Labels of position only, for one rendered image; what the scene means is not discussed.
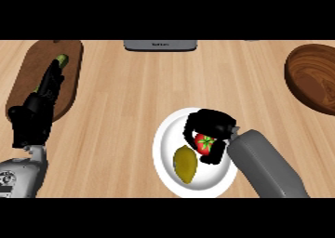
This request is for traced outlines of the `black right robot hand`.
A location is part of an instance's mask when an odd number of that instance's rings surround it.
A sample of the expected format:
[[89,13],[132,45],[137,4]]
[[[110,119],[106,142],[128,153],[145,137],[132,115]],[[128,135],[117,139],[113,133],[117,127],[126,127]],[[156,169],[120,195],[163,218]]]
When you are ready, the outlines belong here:
[[207,165],[219,164],[227,146],[225,140],[230,139],[234,126],[235,120],[225,113],[213,110],[200,109],[187,116],[182,135],[191,149],[199,149],[197,141],[191,137],[191,132],[213,139],[213,142],[206,147],[207,155],[200,156],[202,163]]

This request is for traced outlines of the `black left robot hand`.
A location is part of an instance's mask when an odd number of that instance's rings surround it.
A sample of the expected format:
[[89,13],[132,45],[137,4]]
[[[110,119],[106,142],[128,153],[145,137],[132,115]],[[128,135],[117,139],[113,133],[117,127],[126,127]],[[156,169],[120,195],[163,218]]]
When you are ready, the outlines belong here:
[[20,106],[8,108],[12,148],[45,144],[51,128],[52,109],[63,81],[60,61],[54,59],[45,70],[36,91],[29,93]]

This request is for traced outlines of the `red tomato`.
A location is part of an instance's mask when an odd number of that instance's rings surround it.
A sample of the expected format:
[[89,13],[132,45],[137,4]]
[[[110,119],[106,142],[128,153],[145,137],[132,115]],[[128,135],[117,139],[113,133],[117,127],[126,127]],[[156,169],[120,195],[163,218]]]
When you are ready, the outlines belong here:
[[194,136],[196,151],[199,154],[202,154],[202,155],[209,154],[209,150],[210,150],[213,141],[215,141],[215,138],[212,138],[203,134],[197,134]]

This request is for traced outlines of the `white plate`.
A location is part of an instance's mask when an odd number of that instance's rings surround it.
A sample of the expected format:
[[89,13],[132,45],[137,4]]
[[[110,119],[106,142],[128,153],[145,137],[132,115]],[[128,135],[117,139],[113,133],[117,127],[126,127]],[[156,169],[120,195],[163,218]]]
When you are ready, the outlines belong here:
[[215,198],[227,190],[237,173],[227,154],[222,155],[218,165],[197,162],[196,173],[188,184],[179,180],[172,166],[172,155],[187,145],[182,136],[187,116],[197,111],[199,108],[184,108],[165,118],[154,133],[151,158],[159,179],[175,195],[182,198]]

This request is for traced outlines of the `brown wooden bowl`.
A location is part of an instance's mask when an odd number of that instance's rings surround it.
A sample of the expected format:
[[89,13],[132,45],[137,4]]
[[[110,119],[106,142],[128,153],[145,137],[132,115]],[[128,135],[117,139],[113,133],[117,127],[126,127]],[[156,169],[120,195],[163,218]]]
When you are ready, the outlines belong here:
[[335,115],[335,47],[306,44],[286,56],[286,87],[314,111]]

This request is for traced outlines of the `yellow-green mango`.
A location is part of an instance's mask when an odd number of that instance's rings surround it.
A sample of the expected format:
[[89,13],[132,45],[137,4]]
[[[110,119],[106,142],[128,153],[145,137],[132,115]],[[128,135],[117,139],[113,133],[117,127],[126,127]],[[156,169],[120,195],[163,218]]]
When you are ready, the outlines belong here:
[[176,177],[185,184],[188,184],[196,173],[197,159],[194,151],[187,145],[178,148],[173,153],[172,166]]

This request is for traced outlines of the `brown wooden cutting board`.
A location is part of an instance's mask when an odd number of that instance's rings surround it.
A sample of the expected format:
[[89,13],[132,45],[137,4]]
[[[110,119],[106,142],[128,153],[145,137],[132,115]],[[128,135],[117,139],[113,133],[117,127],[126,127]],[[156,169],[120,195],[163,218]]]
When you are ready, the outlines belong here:
[[64,54],[69,56],[69,62],[61,70],[64,81],[60,85],[52,112],[52,120],[60,119],[75,101],[82,53],[83,46],[79,40],[39,40],[32,44],[15,75],[5,109],[23,104],[29,93],[41,83],[51,61],[60,54]]

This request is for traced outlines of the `green vegetable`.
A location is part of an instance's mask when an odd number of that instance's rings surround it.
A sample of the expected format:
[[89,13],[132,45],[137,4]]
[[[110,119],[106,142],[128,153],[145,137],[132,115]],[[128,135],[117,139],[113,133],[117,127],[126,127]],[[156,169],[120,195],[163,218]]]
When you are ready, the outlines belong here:
[[[57,62],[57,68],[63,69],[69,62],[69,56],[66,54],[60,54],[55,57],[54,61]],[[51,67],[48,67],[46,71],[43,73],[42,82],[46,82],[46,80],[49,78],[49,70],[51,70]]]

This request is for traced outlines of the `grey appliance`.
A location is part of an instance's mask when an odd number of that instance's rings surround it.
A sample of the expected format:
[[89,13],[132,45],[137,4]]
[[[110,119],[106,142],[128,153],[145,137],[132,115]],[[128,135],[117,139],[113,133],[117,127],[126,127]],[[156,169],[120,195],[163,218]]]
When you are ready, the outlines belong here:
[[125,40],[123,47],[128,51],[191,51],[196,49],[196,40]]

